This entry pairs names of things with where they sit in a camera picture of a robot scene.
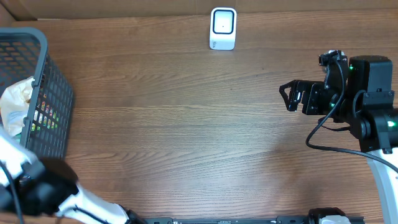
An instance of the wooden table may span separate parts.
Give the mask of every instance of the wooden table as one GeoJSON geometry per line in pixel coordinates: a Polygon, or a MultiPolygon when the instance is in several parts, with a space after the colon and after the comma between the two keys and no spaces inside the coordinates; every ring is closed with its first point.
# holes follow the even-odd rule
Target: wooden table
{"type": "MultiPolygon", "coordinates": [[[[239,14],[233,51],[209,49],[209,16],[14,26],[42,30],[72,83],[67,162],[104,199],[143,217],[339,207],[380,223],[366,160],[306,147],[319,116],[289,113],[278,90],[293,79],[323,80],[318,55],[330,49],[388,56],[398,90],[397,22],[397,10],[239,14]]],[[[348,132],[322,129],[313,142],[359,149],[348,132]]]]}

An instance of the small white box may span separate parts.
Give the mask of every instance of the small white box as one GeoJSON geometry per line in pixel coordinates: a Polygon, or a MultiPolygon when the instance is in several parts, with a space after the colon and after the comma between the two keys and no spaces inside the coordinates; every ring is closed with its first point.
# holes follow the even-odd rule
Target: small white box
{"type": "Polygon", "coordinates": [[[236,11],[230,7],[217,7],[211,12],[210,48],[232,50],[236,38],[236,11]]]}

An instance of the dark gray plastic crate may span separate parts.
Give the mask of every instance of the dark gray plastic crate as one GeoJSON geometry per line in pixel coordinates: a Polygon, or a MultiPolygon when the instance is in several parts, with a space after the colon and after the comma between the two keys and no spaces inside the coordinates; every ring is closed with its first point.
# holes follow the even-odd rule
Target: dark gray plastic crate
{"type": "Polygon", "coordinates": [[[47,39],[34,28],[0,28],[0,96],[21,80],[34,76],[20,144],[38,157],[64,158],[73,90],[47,54],[47,39]]]}

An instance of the green light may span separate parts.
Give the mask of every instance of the green light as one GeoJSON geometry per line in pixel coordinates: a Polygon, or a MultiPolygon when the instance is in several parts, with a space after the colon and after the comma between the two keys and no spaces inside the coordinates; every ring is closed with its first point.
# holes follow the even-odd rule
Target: green light
{"type": "Polygon", "coordinates": [[[397,125],[397,123],[395,123],[393,121],[387,121],[387,124],[389,127],[394,127],[395,125],[397,125]]]}

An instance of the brown wall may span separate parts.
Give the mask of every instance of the brown wall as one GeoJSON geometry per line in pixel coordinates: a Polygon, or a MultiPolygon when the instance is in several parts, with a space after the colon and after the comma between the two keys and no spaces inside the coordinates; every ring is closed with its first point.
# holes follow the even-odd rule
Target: brown wall
{"type": "Polygon", "coordinates": [[[9,27],[15,19],[0,4],[0,27],[9,27]]]}
{"type": "Polygon", "coordinates": [[[376,9],[396,0],[0,0],[20,20],[210,14],[214,7],[238,12],[376,9]]]}

